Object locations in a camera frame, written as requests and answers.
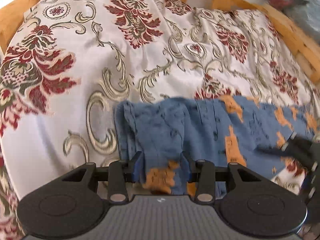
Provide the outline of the blue orange printed pants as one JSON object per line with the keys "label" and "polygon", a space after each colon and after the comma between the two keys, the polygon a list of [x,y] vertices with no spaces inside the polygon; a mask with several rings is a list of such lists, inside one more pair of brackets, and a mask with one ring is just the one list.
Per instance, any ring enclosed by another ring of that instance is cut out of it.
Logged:
{"label": "blue orange printed pants", "polygon": [[277,107],[230,95],[169,98],[156,104],[123,101],[114,122],[121,158],[142,152],[147,173],[187,152],[217,166],[237,161],[271,179],[285,163],[259,153],[258,146],[278,146],[293,132],[308,139],[319,134],[319,122],[304,107]]}

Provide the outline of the wooden bed frame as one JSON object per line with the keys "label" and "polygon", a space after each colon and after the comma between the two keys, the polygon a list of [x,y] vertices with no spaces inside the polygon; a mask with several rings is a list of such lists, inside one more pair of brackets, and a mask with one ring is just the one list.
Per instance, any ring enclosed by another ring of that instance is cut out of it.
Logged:
{"label": "wooden bed frame", "polygon": [[[1,51],[3,53],[24,21],[23,14],[39,1],[14,0],[1,9]],[[245,0],[212,0],[213,9],[233,10],[236,7],[258,9],[267,14],[307,77],[315,85],[319,85],[319,45],[312,38],[282,12],[268,4],[257,5]]]}

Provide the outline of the grey blue cloth pile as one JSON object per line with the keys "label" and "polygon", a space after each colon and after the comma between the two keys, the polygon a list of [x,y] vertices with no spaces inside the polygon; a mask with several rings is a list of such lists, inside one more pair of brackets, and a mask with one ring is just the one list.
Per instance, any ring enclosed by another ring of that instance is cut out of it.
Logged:
{"label": "grey blue cloth pile", "polygon": [[268,0],[268,3],[319,43],[319,0]]}

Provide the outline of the white floral bedspread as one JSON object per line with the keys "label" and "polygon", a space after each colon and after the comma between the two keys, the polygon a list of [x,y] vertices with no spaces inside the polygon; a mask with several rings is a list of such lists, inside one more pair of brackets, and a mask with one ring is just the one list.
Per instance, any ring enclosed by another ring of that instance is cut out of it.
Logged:
{"label": "white floral bedspread", "polygon": [[[212,0],[40,0],[1,61],[1,239],[22,239],[21,198],[92,161],[122,159],[114,122],[123,101],[253,98],[304,107],[319,122],[319,85],[258,9]],[[307,169],[281,158],[270,180],[298,194]],[[165,192],[195,193],[171,160]]]}

